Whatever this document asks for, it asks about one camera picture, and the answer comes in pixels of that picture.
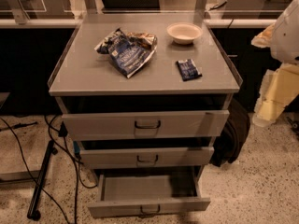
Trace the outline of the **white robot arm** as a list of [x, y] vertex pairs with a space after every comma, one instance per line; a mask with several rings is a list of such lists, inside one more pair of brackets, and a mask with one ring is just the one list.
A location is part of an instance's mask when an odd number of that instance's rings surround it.
[[252, 122], [266, 127], [275, 123], [299, 95], [299, 0], [292, 0], [277, 21], [256, 35], [251, 44], [270, 48], [271, 56], [281, 62], [276, 71], [264, 74], [254, 107]]

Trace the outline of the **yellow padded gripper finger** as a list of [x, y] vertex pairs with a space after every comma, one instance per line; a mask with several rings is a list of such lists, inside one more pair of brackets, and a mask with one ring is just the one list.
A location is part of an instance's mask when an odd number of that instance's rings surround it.
[[275, 71], [267, 70], [254, 107], [253, 123], [265, 127], [275, 123], [285, 108], [299, 94], [299, 28], [297, 25], [271, 24], [254, 36], [251, 45], [270, 48], [280, 61]]

